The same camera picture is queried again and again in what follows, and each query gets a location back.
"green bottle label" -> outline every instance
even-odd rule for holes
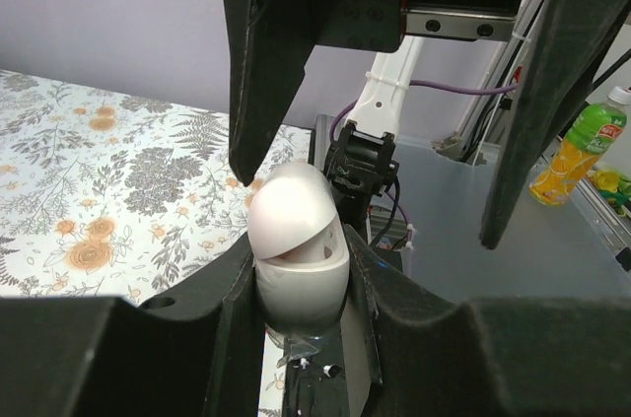
[[[581,151],[603,154],[622,133],[627,115],[609,104],[592,104],[576,118],[566,139]]]

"bottle cap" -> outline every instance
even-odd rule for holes
[[[609,94],[609,99],[619,104],[631,104],[631,90],[622,87],[614,87]]]

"orange flower print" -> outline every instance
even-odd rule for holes
[[[285,373],[281,373],[280,376],[276,376],[276,373],[274,373],[274,380],[267,385],[265,390],[269,390],[272,387],[276,387],[278,390],[285,388]]]
[[[66,235],[70,235],[75,232],[75,222],[72,220],[62,220],[57,223],[57,228],[55,229],[57,233],[60,233],[62,237]]]
[[[68,279],[68,273],[64,274],[63,276],[55,273],[55,283],[52,285],[51,289],[55,292],[61,291],[64,287],[68,285]]]
[[[79,205],[84,207],[86,210],[90,210],[92,207],[98,204],[99,202],[97,202],[94,198],[85,198],[81,201]]]
[[[252,200],[254,199],[254,195],[255,195],[255,193],[249,193],[249,194],[247,195],[247,197],[245,198],[245,206],[246,206],[247,208],[249,208],[249,206],[251,205]]]
[[[188,209],[186,207],[177,207],[175,209],[175,212],[177,213],[177,217],[186,217],[188,218]]]
[[[88,124],[95,131],[110,131],[116,122],[112,118],[92,118]]]
[[[10,166],[8,164],[4,164],[0,166],[0,175],[4,174],[16,174],[18,172],[18,168],[15,166]]]
[[[87,240],[75,244],[66,255],[66,262],[77,269],[95,269],[105,266],[111,258],[107,243]]]
[[[102,106],[97,110],[98,116],[114,116],[115,110],[111,106]]]
[[[151,233],[153,235],[151,237],[151,243],[153,243],[155,240],[159,240],[161,237],[166,235],[167,231],[165,230],[164,227],[161,227],[160,225],[152,225],[151,226]]]
[[[132,289],[131,286],[127,286],[127,290],[129,291],[129,299],[133,302],[138,302],[138,298],[140,297],[140,289]]]
[[[102,240],[114,231],[114,221],[109,218],[99,218],[88,225],[88,235],[91,240]]]
[[[254,190],[255,192],[257,192],[258,190],[260,190],[260,188],[263,186],[263,179],[262,178],[256,178],[255,180],[252,181],[252,183],[249,185],[249,188],[251,188],[252,190]]]
[[[201,243],[200,246],[206,249],[206,252],[208,252],[210,249],[215,247],[215,244],[212,242],[204,242],[204,243]]]

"orange juice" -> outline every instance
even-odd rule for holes
[[[631,92],[616,87],[607,101],[585,108],[561,142],[550,166],[530,183],[530,192],[546,205],[563,205],[570,192],[627,124],[624,107]]]

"table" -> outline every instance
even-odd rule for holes
[[[282,126],[244,187],[226,114],[2,71],[0,296],[138,305],[226,251],[265,177],[309,146]],[[259,415],[281,415],[280,355],[266,340]]]

